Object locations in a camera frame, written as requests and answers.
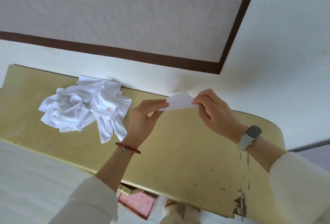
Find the piece of tissue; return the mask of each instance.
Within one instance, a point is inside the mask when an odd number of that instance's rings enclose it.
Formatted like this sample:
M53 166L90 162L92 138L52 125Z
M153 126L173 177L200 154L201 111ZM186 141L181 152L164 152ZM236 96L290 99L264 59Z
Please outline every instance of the piece of tissue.
M193 105L192 101L194 100L187 92L176 94L171 97L166 98L166 102L169 103L168 107L159 109L158 111L168 111L174 109L182 109L187 107L195 107L197 105Z

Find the person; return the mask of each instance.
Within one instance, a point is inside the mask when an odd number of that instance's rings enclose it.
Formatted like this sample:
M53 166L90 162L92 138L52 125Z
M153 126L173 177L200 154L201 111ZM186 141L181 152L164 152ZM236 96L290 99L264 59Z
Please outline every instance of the person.
M206 126L235 144L248 129L211 89L199 93L192 103L198 104L198 114ZM134 108L122 143L138 149L163 113L157 110L167 106L165 99L146 100ZM288 223L330 223L330 173L262 137L246 151L269 174L272 191ZM95 176L77 187L50 224L108 224L117 221L115 192L133 154L133 151L123 153L118 147ZM182 219L177 202L170 199L166 200L163 215L161 224L200 223L200 210L186 206Z

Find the smartwatch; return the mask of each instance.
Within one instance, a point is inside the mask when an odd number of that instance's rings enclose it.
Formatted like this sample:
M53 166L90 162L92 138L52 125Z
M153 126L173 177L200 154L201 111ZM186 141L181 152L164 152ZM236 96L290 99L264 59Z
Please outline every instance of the smartwatch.
M240 142L237 144L237 147L242 150L245 151L245 149L247 149L247 147L249 145L252 145L253 141L255 141L256 139L259 138L259 136L261 135L262 130L260 129L260 127L258 126L250 126L245 134L243 134L241 136L241 140Z

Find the towel pile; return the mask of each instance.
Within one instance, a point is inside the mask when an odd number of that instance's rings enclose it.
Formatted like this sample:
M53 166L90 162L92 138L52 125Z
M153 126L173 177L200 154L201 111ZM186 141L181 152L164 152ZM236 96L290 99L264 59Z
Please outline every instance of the towel pile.
M97 121L101 143L109 141L113 131L122 141L127 131L123 119L132 103L122 96L121 84L81 75L76 86L58 88L46 98L39 110L45 112L41 121L59 128L60 132L81 131Z

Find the brown frame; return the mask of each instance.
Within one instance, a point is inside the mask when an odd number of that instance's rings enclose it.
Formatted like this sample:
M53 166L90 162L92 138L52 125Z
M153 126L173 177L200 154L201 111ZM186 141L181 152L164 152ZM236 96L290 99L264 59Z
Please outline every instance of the brown frame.
M57 39L44 38L39 36L25 35L12 32L0 31L0 39L7 41L15 41L28 43L33 45L39 45L44 47L52 47L57 49L83 52L93 55L103 55L127 60L134 60L139 62L145 62L150 64L156 64L167 67L175 67L192 71L199 71L211 74L220 74L226 58L229 54L230 48L233 45L234 39L244 18L245 12L250 4L251 0L242 0L240 8L237 12L237 16L233 23L232 29L228 36L224 50L220 57L219 62L211 62L204 60L195 60L188 58L181 58L169 55L159 55L148 52L141 52L129 49L122 49L118 47L108 47L80 42L71 42Z

